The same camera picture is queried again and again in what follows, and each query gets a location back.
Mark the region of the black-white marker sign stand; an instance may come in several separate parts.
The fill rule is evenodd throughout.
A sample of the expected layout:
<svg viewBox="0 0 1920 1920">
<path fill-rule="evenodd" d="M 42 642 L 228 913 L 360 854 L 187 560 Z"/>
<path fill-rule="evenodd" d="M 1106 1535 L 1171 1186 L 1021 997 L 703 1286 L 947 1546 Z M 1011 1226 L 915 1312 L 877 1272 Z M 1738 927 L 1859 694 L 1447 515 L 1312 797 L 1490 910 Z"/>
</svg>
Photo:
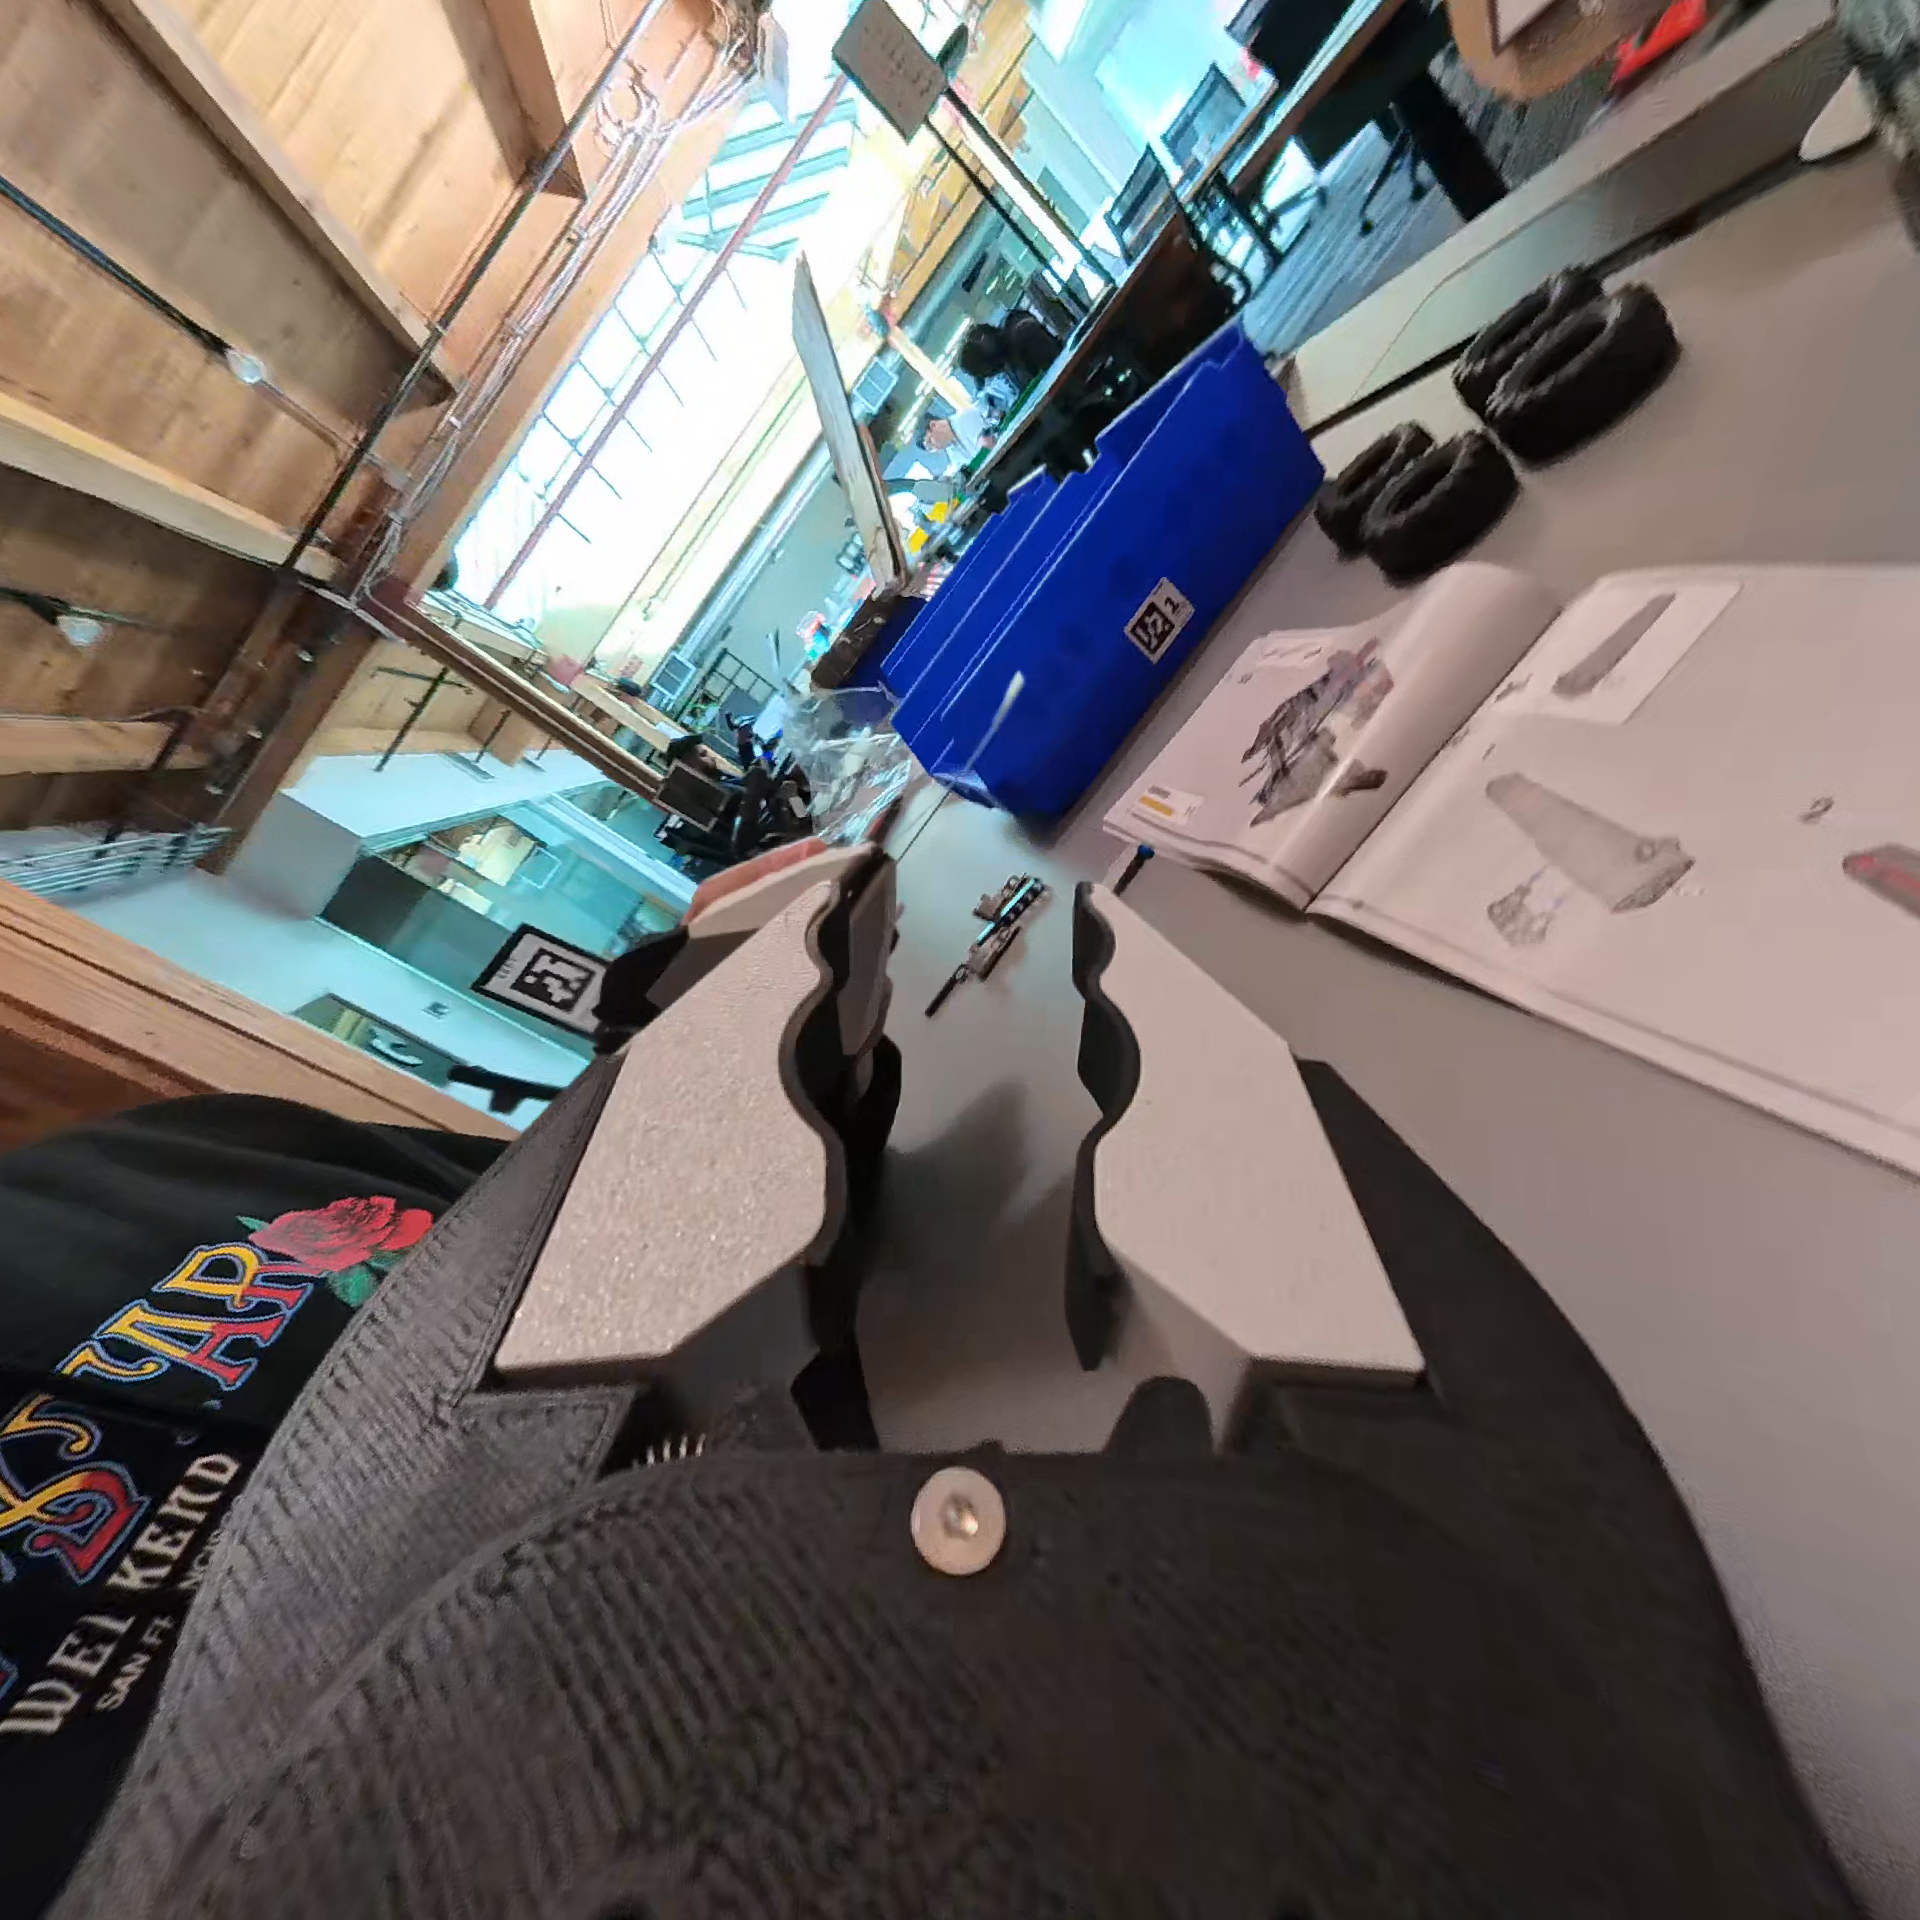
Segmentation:
<svg viewBox="0 0 1920 1920">
<path fill-rule="evenodd" d="M 522 925 L 471 981 L 469 994 L 591 1043 L 611 960 L 532 925 Z"/>
</svg>

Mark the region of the small dark toy brick piece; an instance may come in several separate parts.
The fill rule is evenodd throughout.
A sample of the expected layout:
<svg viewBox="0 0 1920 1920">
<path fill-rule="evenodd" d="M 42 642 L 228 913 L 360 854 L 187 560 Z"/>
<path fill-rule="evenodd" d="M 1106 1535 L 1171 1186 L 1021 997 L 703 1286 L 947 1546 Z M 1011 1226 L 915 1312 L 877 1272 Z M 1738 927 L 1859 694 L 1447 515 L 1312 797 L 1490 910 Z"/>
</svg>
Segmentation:
<svg viewBox="0 0 1920 1920">
<path fill-rule="evenodd" d="M 965 959 L 956 966 L 948 978 L 939 986 L 939 991 L 928 1002 L 924 1018 L 932 1021 L 942 1014 L 948 997 L 952 997 L 963 986 L 968 981 L 981 981 L 989 971 L 997 969 L 998 960 L 1012 946 L 1018 933 L 1021 928 L 1012 922 L 988 927 L 967 949 Z"/>
</svg>

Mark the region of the clear plastic bag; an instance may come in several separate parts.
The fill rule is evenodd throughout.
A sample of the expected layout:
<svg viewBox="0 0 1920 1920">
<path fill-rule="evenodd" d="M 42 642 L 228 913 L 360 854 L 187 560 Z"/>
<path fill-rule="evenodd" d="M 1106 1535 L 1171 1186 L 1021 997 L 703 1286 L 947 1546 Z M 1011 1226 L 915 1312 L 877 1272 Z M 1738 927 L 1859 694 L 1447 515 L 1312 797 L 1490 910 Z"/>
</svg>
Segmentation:
<svg viewBox="0 0 1920 1920">
<path fill-rule="evenodd" d="M 778 766 L 778 792 L 788 794 L 795 825 L 829 849 L 885 839 L 924 783 L 885 689 L 811 694 L 792 705 Z"/>
</svg>

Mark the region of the blue plastic bin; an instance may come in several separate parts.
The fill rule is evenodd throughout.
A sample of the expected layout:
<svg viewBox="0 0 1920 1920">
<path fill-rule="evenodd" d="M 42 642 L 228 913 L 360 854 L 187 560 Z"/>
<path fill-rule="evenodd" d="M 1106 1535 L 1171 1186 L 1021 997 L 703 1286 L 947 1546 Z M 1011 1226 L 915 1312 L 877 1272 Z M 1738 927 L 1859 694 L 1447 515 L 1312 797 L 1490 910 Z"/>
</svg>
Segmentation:
<svg viewBox="0 0 1920 1920">
<path fill-rule="evenodd" d="M 947 583 L 880 663 L 880 683 L 895 698 L 894 728 L 901 736 L 938 714 L 968 678 L 1203 366 L 1203 354 L 1190 354 L 1096 434 L 1087 466 L 1067 479 L 1032 472 L 1011 489 L 1006 506 L 983 523 Z"/>
<path fill-rule="evenodd" d="M 903 736 L 918 758 L 922 769 L 930 775 L 939 770 L 956 773 L 968 765 L 978 739 L 988 733 L 989 720 L 1000 707 L 1011 678 L 1021 679 L 1021 690 L 1037 689 L 1040 673 L 1035 662 L 1058 650 L 1052 637 L 1058 613 L 1056 608 L 1045 608 L 1030 615 L 1029 601 L 1035 592 L 1045 591 L 1048 574 L 1058 566 L 1066 566 L 1067 573 L 1063 583 L 1056 585 L 1054 598 L 1066 599 L 1069 613 L 1099 613 L 1130 583 L 1140 583 L 1143 592 L 1150 591 L 1155 581 L 1144 579 L 1144 563 L 1156 563 L 1160 579 L 1171 574 L 1167 563 L 1180 550 L 1174 513 L 1181 504 L 1198 499 L 1199 458 L 1211 449 L 1215 434 L 1231 426 L 1237 403 L 1256 393 L 1256 383 L 1266 378 L 1264 357 L 1259 347 L 1248 344 L 1239 322 L 1218 329 L 1203 345 L 1194 347 L 1187 360 L 1195 352 L 1203 354 L 1204 366 L 1195 373 L 1184 395 L 1172 403 L 1158 431 L 1140 449 L 1123 480 L 1118 480 L 1118 487 L 1094 507 L 1080 530 L 1069 537 L 1060 558 L 1056 558 L 1040 579 L 1040 585 L 997 632 L 947 705 Z M 1035 621 L 1040 632 L 1035 639 L 1021 639 L 1021 625 L 1030 621 Z"/>
</svg>

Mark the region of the white slanted board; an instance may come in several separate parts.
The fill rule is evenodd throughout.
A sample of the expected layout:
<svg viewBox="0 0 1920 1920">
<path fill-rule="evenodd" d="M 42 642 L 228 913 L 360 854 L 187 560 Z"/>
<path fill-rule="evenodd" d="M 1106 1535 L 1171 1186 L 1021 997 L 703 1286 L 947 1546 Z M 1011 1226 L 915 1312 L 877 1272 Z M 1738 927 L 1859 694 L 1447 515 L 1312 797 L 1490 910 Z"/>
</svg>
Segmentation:
<svg viewBox="0 0 1920 1920">
<path fill-rule="evenodd" d="M 868 573 L 880 592 L 903 592 L 909 567 L 901 530 L 863 426 L 836 362 L 824 306 L 804 255 L 795 257 L 790 283 L 790 341 L 807 391 L 822 429 L 831 475 L 847 504 Z"/>
</svg>

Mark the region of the person's left hand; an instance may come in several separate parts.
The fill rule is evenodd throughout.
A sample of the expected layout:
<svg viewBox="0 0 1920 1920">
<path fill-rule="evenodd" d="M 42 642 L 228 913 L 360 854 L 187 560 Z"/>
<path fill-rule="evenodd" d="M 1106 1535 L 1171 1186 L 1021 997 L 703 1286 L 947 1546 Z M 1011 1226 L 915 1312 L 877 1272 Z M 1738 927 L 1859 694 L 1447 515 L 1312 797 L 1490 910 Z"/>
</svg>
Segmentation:
<svg viewBox="0 0 1920 1920">
<path fill-rule="evenodd" d="M 722 902 L 728 902 L 732 897 L 736 897 L 746 890 L 752 890 L 760 880 L 771 880 L 775 877 L 782 877 L 782 873 L 808 862 L 811 858 L 816 858 L 824 851 L 828 851 L 828 847 L 824 847 L 822 839 L 807 837 L 807 839 L 797 839 L 792 845 L 784 845 L 780 849 L 771 849 L 765 854 L 752 856 L 747 861 L 741 861 L 732 869 L 725 869 L 725 871 L 707 878 L 696 888 L 696 891 L 688 902 L 688 910 L 686 910 L 680 925 L 686 928 L 693 928 L 693 925 L 702 914 L 715 910 Z"/>
</svg>

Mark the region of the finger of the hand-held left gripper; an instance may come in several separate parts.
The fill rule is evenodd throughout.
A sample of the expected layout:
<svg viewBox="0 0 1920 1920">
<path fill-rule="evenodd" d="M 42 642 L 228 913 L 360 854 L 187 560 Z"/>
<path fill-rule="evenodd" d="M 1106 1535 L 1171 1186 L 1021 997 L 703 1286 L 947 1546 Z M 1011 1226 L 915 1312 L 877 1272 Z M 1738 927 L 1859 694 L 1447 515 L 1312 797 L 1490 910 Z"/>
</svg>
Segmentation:
<svg viewBox="0 0 1920 1920">
<path fill-rule="evenodd" d="M 820 1083 L 822 1109 L 850 1109 L 872 1081 L 872 1057 L 892 1000 L 890 968 L 895 946 L 895 865 L 877 849 L 828 849 L 828 878 L 836 885 L 836 909 L 822 933 L 840 928 L 845 960 L 834 962 L 829 1039 L 836 1045 L 831 1075 Z"/>
</svg>

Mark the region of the person's torso in black top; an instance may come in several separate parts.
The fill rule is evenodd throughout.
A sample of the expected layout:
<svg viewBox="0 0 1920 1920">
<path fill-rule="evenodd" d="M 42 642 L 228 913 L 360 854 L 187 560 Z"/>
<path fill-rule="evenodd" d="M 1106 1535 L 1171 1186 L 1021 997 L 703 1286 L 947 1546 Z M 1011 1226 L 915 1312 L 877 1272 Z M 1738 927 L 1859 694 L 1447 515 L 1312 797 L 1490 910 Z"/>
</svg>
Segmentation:
<svg viewBox="0 0 1920 1920">
<path fill-rule="evenodd" d="M 5 1915 L 100 1827 L 300 1390 L 503 1151 L 195 1096 L 5 1152 Z"/>
</svg>

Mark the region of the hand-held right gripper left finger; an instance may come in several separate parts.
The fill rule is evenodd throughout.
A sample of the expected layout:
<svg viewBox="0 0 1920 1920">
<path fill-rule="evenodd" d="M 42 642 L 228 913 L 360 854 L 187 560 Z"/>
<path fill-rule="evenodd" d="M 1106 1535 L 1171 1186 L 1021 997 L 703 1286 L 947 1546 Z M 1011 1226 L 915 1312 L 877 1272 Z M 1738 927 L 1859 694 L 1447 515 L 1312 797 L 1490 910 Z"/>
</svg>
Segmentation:
<svg viewBox="0 0 1920 1920">
<path fill-rule="evenodd" d="M 808 1090 L 847 1066 L 847 880 L 773 880 L 752 933 L 693 933 L 694 975 L 616 1057 L 493 1353 L 506 1385 L 788 1389 L 847 1218 Z"/>
</svg>

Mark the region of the grey neighbouring desk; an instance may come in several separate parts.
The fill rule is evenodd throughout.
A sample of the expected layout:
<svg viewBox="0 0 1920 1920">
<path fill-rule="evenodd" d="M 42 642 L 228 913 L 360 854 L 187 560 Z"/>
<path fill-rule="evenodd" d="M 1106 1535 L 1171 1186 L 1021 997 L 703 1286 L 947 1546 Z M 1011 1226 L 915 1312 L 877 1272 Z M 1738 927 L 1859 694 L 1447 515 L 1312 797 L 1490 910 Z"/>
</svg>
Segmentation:
<svg viewBox="0 0 1920 1920">
<path fill-rule="evenodd" d="M 1312 437 L 1438 369 L 1538 281 L 1614 272 L 1799 162 L 1847 58 L 1832 5 L 1764 5 L 1292 352 Z"/>
</svg>

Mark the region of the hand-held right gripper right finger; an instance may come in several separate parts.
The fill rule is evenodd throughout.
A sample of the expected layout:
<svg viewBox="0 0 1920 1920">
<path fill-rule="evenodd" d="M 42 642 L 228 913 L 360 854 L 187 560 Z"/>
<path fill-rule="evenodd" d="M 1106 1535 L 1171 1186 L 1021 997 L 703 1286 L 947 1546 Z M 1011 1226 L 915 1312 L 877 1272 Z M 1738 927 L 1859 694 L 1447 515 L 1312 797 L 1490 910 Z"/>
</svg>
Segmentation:
<svg viewBox="0 0 1920 1920">
<path fill-rule="evenodd" d="M 1104 882 L 1072 897 L 1063 1319 L 1084 1374 L 1195 1389 L 1234 1439 L 1269 1385 L 1410 1392 L 1424 1353 L 1292 1048 Z"/>
</svg>

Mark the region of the open instruction booklet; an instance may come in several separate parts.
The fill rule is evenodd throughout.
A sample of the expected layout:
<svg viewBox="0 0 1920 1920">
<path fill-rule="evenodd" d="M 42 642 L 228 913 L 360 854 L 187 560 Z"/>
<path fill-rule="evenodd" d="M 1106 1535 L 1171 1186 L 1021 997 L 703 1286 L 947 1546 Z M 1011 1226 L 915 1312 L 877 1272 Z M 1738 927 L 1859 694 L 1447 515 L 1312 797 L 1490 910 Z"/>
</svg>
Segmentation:
<svg viewBox="0 0 1920 1920">
<path fill-rule="evenodd" d="M 1918 1171 L 1918 570 L 1483 563 L 1256 639 L 1104 830 Z"/>
</svg>

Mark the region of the blue bin with tag label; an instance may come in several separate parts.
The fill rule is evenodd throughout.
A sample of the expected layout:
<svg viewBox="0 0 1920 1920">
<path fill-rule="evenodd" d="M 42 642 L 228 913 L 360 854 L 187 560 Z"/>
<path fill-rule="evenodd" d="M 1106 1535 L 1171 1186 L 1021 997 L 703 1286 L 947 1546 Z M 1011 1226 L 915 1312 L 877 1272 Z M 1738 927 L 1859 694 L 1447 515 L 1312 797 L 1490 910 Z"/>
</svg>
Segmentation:
<svg viewBox="0 0 1920 1920">
<path fill-rule="evenodd" d="M 939 770 L 951 792 L 1040 823 L 1069 814 L 1312 506 L 1325 472 L 1266 360 L 1264 369 L 1256 393 L 1237 403 L 1199 458 L 1198 499 L 1174 513 L 1167 577 L 1144 563 L 1155 585 L 1123 585 L 1099 613 L 1069 613 L 1054 598 L 1066 566 L 1032 594 L 1032 617 L 1058 613 L 1058 650 L 1035 662 L 1035 690 L 1007 679 L 968 761 Z"/>
</svg>

